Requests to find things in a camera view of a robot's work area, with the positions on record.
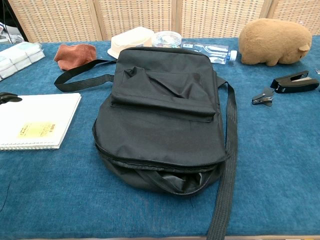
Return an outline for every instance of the black strap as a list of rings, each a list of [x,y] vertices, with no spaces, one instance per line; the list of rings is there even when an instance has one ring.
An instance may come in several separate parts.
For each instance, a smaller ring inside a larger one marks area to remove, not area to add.
[[[238,155],[238,120],[235,91],[227,81],[220,77],[217,77],[217,83],[219,87],[225,83],[228,84],[225,149],[227,154],[229,154],[229,159],[225,162],[225,171],[220,178],[215,210],[206,237],[207,240],[225,239],[232,207]]]
[[[71,78],[92,69],[97,64],[114,64],[114,63],[116,63],[116,61],[114,60],[102,60],[102,59],[93,60],[82,66],[78,66],[64,72],[55,80],[54,85],[62,92],[74,92],[82,89],[95,87],[95,86],[104,84],[106,82],[113,82],[114,76],[105,74],[102,76],[88,78],[86,80],[65,83]]]

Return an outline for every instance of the spiral notebook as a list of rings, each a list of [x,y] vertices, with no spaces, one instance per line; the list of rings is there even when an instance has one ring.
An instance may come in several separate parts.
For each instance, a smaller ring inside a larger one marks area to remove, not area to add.
[[[0,105],[0,150],[58,149],[78,107],[79,93],[22,95]]]

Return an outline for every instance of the brown cloth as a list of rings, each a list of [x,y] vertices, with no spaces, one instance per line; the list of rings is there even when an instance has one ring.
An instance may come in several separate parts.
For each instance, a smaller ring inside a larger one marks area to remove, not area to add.
[[[96,47],[89,44],[67,46],[61,44],[55,54],[54,60],[58,62],[61,70],[70,70],[97,58]]]

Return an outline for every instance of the stapler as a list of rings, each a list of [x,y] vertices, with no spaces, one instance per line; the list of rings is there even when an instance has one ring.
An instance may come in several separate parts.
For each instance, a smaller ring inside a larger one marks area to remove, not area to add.
[[[306,92],[316,89],[319,82],[308,77],[309,71],[301,71],[291,75],[275,78],[270,88],[278,94]]]
[[[270,87],[265,87],[263,93],[258,94],[252,98],[252,104],[264,104],[268,107],[272,106],[272,100],[274,99],[274,90]]]
[[[6,104],[7,102],[20,102],[22,101],[21,97],[18,97],[17,94],[10,92],[0,92],[0,105]]]

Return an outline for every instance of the blue table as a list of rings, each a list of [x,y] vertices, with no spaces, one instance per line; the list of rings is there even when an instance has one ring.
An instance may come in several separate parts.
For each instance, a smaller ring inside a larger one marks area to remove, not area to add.
[[[238,49],[236,38],[198,41]],[[111,59],[110,42],[92,44],[99,59]],[[53,84],[62,73],[53,60],[59,45],[43,44],[46,57],[1,81],[0,92],[60,93]],[[235,88],[238,106],[239,151],[227,235],[320,234],[319,89],[275,94],[272,107],[251,104],[276,77],[309,70],[320,79],[315,68],[320,68],[320,36],[313,38],[309,54],[291,65],[243,65],[240,56],[233,64],[214,65]],[[114,70],[101,65],[76,79]],[[132,188],[104,166],[91,127],[111,88],[106,83],[80,92],[59,150],[0,152],[0,239],[206,235],[218,183],[181,198]],[[219,93],[225,103],[226,89]]]

